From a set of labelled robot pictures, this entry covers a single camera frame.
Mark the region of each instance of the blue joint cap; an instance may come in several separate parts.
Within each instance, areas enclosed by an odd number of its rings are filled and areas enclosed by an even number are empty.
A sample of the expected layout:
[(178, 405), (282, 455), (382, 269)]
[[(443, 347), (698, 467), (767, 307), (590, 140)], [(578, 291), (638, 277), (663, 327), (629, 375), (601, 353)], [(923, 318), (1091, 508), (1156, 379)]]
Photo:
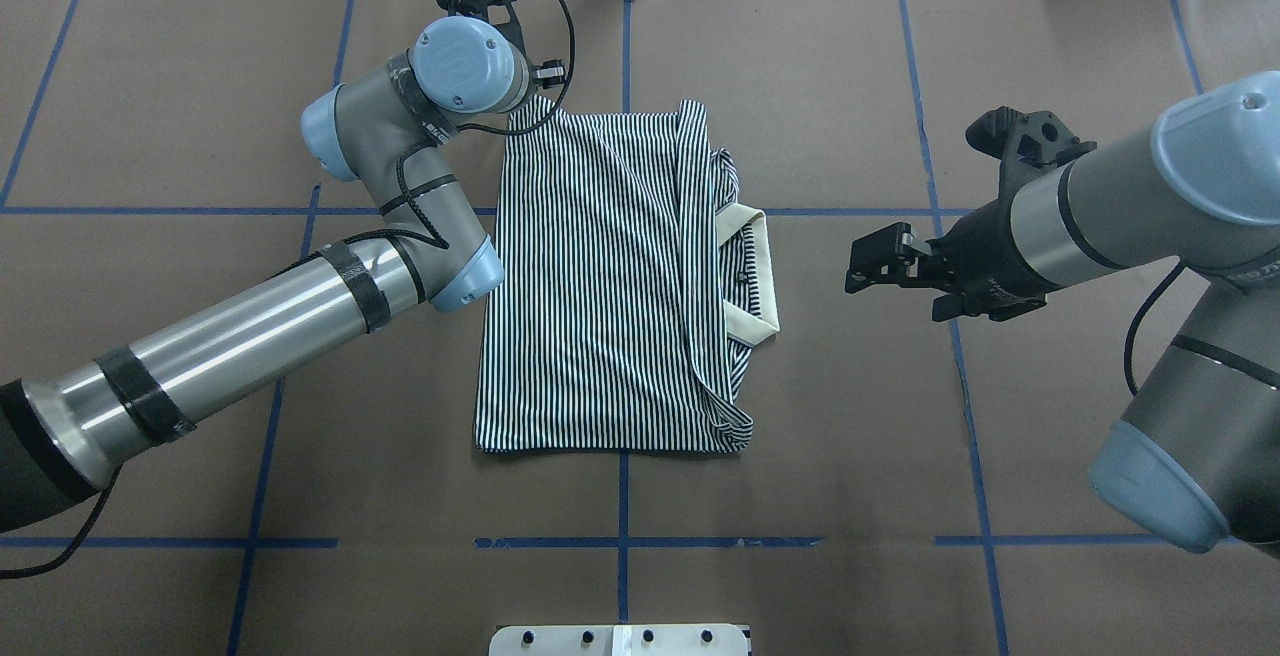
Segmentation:
[(1280, 70), (1242, 78), (1171, 109), (1151, 129), (1165, 182), (1197, 209), (1280, 226)]
[(428, 24), (408, 60), (426, 97), (462, 114), (493, 109), (516, 79), (516, 55), (507, 38), (465, 15)]
[(1226, 516), (1196, 479), (1138, 427), (1116, 422), (1089, 468), (1108, 506), (1165, 541), (1204, 554), (1230, 533)]
[(498, 251), (494, 251), (493, 241), (485, 236), (484, 243), (476, 249), (467, 265), (462, 266), (453, 281), (431, 299), (431, 305), (442, 314), (456, 311), (498, 288), (504, 278), (507, 272), (498, 260)]
[(307, 151), (320, 161), (320, 168), (338, 181), (356, 181), (360, 177), (347, 165), (347, 158), (342, 155), (342, 146), (338, 144), (338, 90), (342, 86), (334, 86), (302, 109), (302, 140), (307, 144)]

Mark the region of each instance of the metal bracket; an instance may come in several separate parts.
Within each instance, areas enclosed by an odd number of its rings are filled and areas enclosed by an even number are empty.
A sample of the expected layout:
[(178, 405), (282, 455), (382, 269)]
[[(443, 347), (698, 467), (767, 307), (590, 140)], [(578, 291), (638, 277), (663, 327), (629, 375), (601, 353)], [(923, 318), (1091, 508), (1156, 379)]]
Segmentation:
[(489, 656), (751, 656), (751, 629), (732, 624), (503, 627)]

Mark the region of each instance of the folded garment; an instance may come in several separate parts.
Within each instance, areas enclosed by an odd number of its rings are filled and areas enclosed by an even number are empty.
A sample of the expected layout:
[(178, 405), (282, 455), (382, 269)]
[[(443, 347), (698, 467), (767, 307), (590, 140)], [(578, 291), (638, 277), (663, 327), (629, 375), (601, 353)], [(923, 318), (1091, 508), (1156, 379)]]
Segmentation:
[[(550, 108), (535, 99), (512, 128)], [(476, 446), (732, 452), (751, 348), (778, 331), (764, 214), (707, 111), (570, 114), (507, 141)]]

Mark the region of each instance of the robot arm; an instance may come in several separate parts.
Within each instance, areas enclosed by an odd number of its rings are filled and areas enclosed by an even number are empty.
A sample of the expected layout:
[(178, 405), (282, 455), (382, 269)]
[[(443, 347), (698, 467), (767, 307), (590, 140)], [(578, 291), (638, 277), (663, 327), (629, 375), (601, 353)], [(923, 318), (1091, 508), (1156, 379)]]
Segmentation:
[(1000, 196), (924, 243), (855, 241), (845, 290), (940, 288), (933, 319), (1006, 320), (1051, 291), (1176, 255), (1211, 282), (1115, 425), (1089, 480), (1192, 552), (1228, 534), (1280, 557), (1280, 72), (1188, 99), (1102, 149), (1042, 111), (968, 132)]
[[(307, 150), (334, 177), (360, 179), (387, 228), (324, 246), (60, 379), (0, 387), (0, 532), (84, 501), (128, 459), (403, 310), (430, 301), (448, 313), (502, 282), (439, 146), (471, 115), (516, 109), (571, 73), (529, 64), (513, 0), (438, 1), (451, 15), (410, 50), (302, 114)], [(511, 20), (492, 26), (489, 6)]]

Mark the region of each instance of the striped shirt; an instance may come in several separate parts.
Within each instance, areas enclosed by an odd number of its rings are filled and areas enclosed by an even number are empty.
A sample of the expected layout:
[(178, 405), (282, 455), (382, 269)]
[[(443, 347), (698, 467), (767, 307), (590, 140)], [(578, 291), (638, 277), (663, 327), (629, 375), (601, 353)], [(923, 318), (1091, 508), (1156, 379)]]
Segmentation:
[[(547, 113), (535, 99), (522, 128)], [(559, 113), (507, 141), (495, 242), (507, 282), (486, 313), (476, 446), (732, 452), (750, 346), (722, 300), (760, 314), (749, 228), (717, 243), (737, 200), (707, 111)]]

